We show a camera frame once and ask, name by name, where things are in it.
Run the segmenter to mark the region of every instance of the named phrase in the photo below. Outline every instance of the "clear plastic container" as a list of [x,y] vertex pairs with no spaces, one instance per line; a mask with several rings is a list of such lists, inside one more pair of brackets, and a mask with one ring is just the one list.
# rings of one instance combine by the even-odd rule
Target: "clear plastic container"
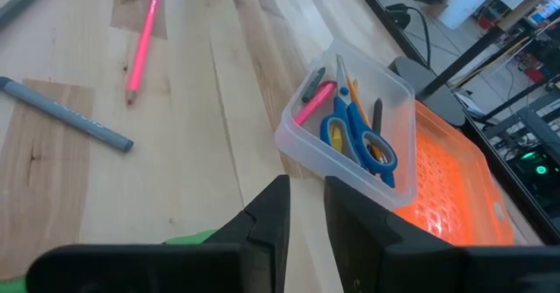
[[[294,116],[304,106],[301,101],[303,93],[317,71],[325,66],[326,74],[322,81],[336,80],[336,54],[342,56],[350,78],[358,81],[360,100],[369,119],[373,116],[377,98],[383,102],[381,136],[393,147],[398,158],[394,172],[395,188],[385,185],[380,178],[320,140],[319,125],[333,111],[334,92],[302,126],[294,122]],[[275,140],[280,151],[319,176],[336,176],[393,210],[408,205],[417,194],[415,119],[414,91],[406,81],[358,48],[334,40],[291,97],[282,113]]]

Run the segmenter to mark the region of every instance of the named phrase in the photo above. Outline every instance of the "pencil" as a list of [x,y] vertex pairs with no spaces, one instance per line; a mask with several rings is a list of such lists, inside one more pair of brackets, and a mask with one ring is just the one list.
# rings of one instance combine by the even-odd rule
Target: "pencil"
[[150,7],[146,15],[146,21],[143,25],[142,34],[138,40],[138,47],[136,48],[136,56],[134,57],[134,64],[132,65],[132,74],[129,78],[129,83],[126,87],[126,102],[132,105],[138,93],[142,88],[142,78],[144,76],[144,67],[146,65],[146,56],[148,54],[148,47],[150,46],[151,32],[154,28],[156,21],[156,8],[159,0],[150,0]]

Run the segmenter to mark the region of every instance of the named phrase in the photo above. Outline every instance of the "orange glowing tray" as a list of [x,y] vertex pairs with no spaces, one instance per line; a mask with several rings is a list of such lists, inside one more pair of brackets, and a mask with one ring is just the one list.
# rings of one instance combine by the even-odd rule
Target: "orange glowing tray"
[[453,245],[513,245],[499,188],[479,148],[416,102],[417,196],[395,212]]

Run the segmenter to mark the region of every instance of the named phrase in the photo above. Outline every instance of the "green cloth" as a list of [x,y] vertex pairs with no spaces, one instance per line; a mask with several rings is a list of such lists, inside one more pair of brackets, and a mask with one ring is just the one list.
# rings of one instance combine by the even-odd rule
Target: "green cloth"
[[[166,245],[196,245],[205,241],[210,235],[214,234],[214,230],[200,232],[195,235],[176,237],[165,242]],[[26,293],[25,277],[0,281],[0,293]]]

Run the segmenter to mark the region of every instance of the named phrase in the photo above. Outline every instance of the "black cable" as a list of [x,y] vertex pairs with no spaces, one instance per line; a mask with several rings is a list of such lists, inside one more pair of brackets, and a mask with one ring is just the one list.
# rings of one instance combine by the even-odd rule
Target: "black cable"
[[423,33],[426,36],[426,64],[428,65],[428,68],[430,68],[431,67],[431,65],[430,65],[430,63],[431,63],[431,44],[430,44],[430,32],[428,30],[428,24],[426,23],[426,18],[424,17],[424,14],[422,12],[420,12],[420,10],[417,9],[417,8],[407,6],[407,9],[416,11],[418,13],[418,15],[420,16],[420,18],[422,19]]

